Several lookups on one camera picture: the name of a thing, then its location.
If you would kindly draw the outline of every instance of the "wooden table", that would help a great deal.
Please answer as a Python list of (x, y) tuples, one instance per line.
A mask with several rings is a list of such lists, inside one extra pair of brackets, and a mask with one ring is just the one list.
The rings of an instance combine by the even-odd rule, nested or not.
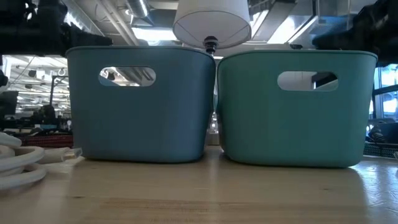
[(398, 223), (398, 162), (248, 166), (218, 148), (191, 164), (77, 159), (0, 194), (0, 223)]

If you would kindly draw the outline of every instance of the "storage bin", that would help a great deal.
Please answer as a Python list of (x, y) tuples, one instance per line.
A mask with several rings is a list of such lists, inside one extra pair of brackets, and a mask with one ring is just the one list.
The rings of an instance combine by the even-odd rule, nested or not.
[[(218, 65), (221, 145), (232, 160), (348, 167), (363, 155), (377, 57), (326, 50), (252, 51)], [(333, 91), (282, 90), (286, 71), (331, 72)]]
[[(203, 154), (215, 61), (181, 47), (77, 47), (67, 52), (74, 142), (83, 156), (188, 162)], [(149, 67), (151, 86), (105, 85), (104, 67)]]

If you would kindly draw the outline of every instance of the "table surface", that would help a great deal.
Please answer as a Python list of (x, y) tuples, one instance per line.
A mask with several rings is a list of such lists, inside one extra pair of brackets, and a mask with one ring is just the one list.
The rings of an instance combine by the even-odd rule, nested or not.
[(34, 185), (0, 193), (1, 223), (398, 223), (398, 162), (350, 169), (261, 167), (206, 150), (191, 164), (48, 165)]

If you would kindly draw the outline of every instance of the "lamp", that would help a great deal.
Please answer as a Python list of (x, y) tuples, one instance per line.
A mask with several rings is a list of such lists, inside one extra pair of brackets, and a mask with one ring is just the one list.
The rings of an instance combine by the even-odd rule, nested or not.
[(180, 0), (173, 24), (178, 40), (209, 54), (251, 39), (247, 0)]

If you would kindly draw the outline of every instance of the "ceiling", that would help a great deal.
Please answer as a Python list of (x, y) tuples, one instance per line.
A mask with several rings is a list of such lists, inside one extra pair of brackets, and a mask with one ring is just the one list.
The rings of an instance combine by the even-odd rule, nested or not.
[[(113, 39), (114, 45), (181, 45), (171, 28), (178, 6), (176, 0), (148, 0), (149, 18), (133, 18), (126, 0), (63, 0), (68, 6), (67, 19), (82, 29)], [(249, 0), (249, 12), (254, 30), (252, 40), (232, 49), (218, 50), (225, 57), (246, 50), (263, 49), (267, 44), (300, 44), (311, 48), (314, 36), (347, 22), (367, 4), (376, 0)], [(6, 56), (11, 90), (18, 90), (19, 110), (31, 110), (49, 102), (51, 75), (65, 72), (67, 60), (61, 57)], [(36, 71), (30, 77), (29, 71)], [(125, 80), (140, 85), (140, 71)], [(58, 111), (69, 111), (68, 78), (55, 79), (54, 104)]]

